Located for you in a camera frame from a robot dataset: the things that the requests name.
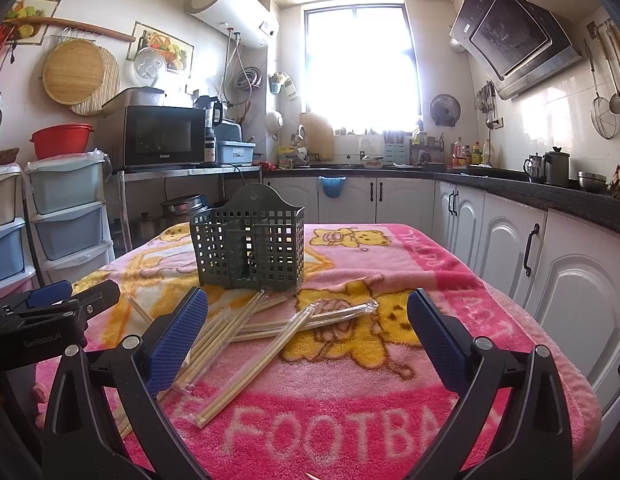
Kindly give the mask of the chopsticks pair long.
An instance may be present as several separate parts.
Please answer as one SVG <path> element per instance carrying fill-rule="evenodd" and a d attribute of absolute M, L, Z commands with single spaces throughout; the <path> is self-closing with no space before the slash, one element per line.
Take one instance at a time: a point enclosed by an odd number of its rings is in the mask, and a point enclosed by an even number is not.
<path fill-rule="evenodd" d="M 261 374 L 262 370 L 274 360 L 275 356 L 281 352 L 282 348 L 293 339 L 293 336 L 295 336 L 301 328 L 304 328 L 315 310 L 316 305 L 310 304 L 308 307 L 297 312 L 274 340 L 266 346 L 260 354 L 244 366 L 240 372 L 214 396 L 201 412 L 191 416 L 189 419 L 191 423 L 199 429 L 203 429 L 210 424 L 214 417 L 217 417 L 239 393 L 242 393 L 255 378 Z"/>

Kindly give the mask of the chopsticks pair crossing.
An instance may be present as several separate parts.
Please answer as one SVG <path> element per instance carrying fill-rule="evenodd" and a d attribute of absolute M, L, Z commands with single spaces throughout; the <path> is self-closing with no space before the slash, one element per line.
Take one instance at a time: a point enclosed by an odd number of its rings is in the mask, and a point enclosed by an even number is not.
<path fill-rule="evenodd" d="M 378 302 L 370 299 L 365 304 L 357 304 L 346 309 L 312 314 L 301 326 L 301 330 L 315 330 L 323 326 L 344 323 L 365 314 L 372 314 L 377 308 Z M 282 333 L 289 323 L 290 320 L 248 323 L 232 339 L 232 342 L 273 338 Z"/>

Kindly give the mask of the dark green utensil basket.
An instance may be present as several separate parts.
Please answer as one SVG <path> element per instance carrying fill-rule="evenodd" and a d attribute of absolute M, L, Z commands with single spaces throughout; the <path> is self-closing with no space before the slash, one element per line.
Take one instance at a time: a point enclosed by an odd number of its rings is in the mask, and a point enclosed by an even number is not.
<path fill-rule="evenodd" d="M 288 292 L 302 282 L 304 209 L 269 186 L 242 186 L 222 207 L 191 217 L 199 283 Z"/>

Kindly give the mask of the plastic drawer cabinet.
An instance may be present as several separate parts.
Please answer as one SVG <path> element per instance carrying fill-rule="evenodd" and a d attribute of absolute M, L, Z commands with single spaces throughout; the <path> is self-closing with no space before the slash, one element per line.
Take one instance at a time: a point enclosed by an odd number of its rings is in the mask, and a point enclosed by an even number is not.
<path fill-rule="evenodd" d="M 25 166 L 29 222 L 46 283 L 75 283 L 114 259 L 102 151 L 59 155 Z"/>

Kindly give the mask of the steel shelf rack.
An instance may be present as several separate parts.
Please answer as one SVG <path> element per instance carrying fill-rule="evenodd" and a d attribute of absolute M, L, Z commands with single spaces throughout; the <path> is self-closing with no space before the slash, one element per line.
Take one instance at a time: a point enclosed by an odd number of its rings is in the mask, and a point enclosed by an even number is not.
<path fill-rule="evenodd" d="M 226 180 L 240 179 L 244 181 L 250 178 L 263 180 L 263 171 L 260 166 L 216 166 L 216 167 L 197 167 L 197 168 L 168 168 L 156 167 L 139 171 L 115 171 L 109 178 L 116 185 L 116 203 L 118 204 L 118 218 L 121 221 L 123 236 L 124 254 L 131 252 L 134 248 L 133 237 L 130 226 L 130 214 L 128 213 L 128 199 L 130 193 L 127 192 L 127 185 L 137 182 L 160 181 L 163 184 L 163 198 L 168 198 L 168 180 L 172 179 L 210 179 L 212 183 L 203 183 L 201 193 L 208 195 L 212 191 L 212 198 L 226 200 Z"/>

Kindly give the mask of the steel stock pot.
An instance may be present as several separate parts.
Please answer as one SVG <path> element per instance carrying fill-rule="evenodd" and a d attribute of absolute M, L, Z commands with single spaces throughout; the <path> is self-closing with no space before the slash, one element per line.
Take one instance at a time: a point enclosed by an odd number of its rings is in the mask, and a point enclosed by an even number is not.
<path fill-rule="evenodd" d="M 194 214 L 208 208 L 206 196 L 203 194 L 185 195 L 165 200 L 160 204 L 161 219 L 167 226 L 189 222 Z"/>

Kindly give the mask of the red plastic basin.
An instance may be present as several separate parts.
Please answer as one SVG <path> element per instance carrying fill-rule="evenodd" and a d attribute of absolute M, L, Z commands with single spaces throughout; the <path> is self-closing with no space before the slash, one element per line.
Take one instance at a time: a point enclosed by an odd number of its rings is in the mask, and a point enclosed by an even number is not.
<path fill-rule="evenodd" d="M 93 127 L 89 124 L 63 124 L 35 131 L 30 139 L 38 159 L 83 153 Z"/>

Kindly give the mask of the pink cartoon bear blanket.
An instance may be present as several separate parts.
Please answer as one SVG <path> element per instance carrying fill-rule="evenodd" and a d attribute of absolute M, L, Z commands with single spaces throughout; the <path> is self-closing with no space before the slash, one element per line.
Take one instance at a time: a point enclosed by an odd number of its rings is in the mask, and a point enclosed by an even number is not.
<path fill-rule="evenodd" d="M 601 428 L 601 407 L 583 376 L 524 309 L 427 235 L 403 224 L 305 226 L 301 289 L 250 321 L 285 322 L 316 302 L 319 312 L 365 304 L 378 308 L 340 324 L 296 334 L 255 380 L 199 429 L 191 417 L 273 339 L 233 342 L 183 393 L 162 402 L 191 453 L 214 479 L 402 479 L 436 437 L 457 400 L 441 384 L 406 316 L 423 287 L 439 309 L 474 336 L 529 352 L 548 346 L 562 378 L 574 461 Z M 116 281 L 119 304 L 89 322 L 89 350 L 115 346 L 145 330 L 132 298 L 155 318 L 198 285 L 188 224 L 85 278 L 75 292 Z"/>

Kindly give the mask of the black microwave oven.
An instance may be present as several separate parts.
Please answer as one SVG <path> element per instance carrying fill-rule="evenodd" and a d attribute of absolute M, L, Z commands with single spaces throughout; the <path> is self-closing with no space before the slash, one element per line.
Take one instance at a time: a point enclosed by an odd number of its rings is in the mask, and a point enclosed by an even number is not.
<path fill-rule="evenodd" d="M 129 105 L 101 118 L 95 146 L 114 171 L 205 162 L 205 112 L 195 108 Z"/>

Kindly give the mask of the blue plastic dish box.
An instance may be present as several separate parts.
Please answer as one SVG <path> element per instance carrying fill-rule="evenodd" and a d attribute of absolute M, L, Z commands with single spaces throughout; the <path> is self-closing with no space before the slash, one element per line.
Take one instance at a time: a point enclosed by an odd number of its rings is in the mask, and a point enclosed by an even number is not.
<path fill-rule="evenodd" d="M 217 162 L 219 165 L 251 166 L 254 149 L 254 143 L 219 141 L 217 143 Z"/>

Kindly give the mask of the round bamboo tray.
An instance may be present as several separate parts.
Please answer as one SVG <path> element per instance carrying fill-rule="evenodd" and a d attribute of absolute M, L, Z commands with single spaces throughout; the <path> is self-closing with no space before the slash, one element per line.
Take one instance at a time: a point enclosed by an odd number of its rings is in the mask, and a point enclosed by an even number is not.
<path fill-rule="evenodd" d="M 42 83 L 46 94 L 62 105 L 86 101 L 104 79 L 104 61 L 93 42 L 69 40 L 52 49 L 44 63 Z"/>

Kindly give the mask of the black blender jug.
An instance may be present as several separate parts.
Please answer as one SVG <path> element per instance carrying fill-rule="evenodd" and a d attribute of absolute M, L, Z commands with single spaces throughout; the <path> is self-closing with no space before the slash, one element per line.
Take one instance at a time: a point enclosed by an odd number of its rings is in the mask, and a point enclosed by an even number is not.
<path fill-rule="evenodd" d="M 209 128 L 215 128 L 223 122 L 224 105 L 217 96 L 198 96 L 194 107 L 206 112 L 206 125 Z"/>

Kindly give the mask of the blue hanging trash bin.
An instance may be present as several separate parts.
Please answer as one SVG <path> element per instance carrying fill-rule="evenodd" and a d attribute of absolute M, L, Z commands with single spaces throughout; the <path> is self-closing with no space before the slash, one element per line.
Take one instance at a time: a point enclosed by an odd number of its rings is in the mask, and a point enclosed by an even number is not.
<path fill-rule="evenodd" d="M 323 177 L 317 178 L 319 187 L 327 198 L 338 198 L 345 187 L 347 178 L 342 177 Z"/>

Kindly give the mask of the wooden cutting board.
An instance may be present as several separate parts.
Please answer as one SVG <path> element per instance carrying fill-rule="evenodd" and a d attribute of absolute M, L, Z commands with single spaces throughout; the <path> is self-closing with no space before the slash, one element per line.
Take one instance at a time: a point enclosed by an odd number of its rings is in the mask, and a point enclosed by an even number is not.
<path fill-rule="evenodd" d="M 314 113 L 301 113 L 300 125 L 305 132 L 305 146 L 318 160 L 333 160 L 335 156 L 334 129 L 327 120 Z"/>

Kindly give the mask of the white cylindrical water heater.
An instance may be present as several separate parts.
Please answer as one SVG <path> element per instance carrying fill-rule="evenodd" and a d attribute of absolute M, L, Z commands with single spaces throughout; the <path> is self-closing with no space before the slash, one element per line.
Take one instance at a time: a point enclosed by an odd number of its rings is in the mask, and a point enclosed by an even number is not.
<path fill-rule="evenodd" d="M 185 0 L 185 12 L 218 32 L 237 32 L 250 49 L 269 46 L 278 34 L 278 20 L 259 0 Z"/>

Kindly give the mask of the black range hood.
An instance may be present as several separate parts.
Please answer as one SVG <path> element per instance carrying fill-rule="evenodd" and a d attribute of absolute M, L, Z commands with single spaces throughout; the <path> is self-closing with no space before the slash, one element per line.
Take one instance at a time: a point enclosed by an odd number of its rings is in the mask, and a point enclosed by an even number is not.
<path fill-rule="evenodd" d="M 582 60 L 555 16 L 527 0 L 463 0 L 451 38 L 484 68 L 503 101 Z"/>

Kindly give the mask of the small wall fan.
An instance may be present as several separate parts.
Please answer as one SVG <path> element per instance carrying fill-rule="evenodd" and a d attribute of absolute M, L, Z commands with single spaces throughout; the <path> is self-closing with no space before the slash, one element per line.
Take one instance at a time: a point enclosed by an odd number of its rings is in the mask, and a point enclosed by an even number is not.
<path fill-rule="evenodd" d="M 430 117 L 436 126 L 454 128 L 461 113 L 461 104 L 451 94 L 438 94 L 430 102 Z"/>

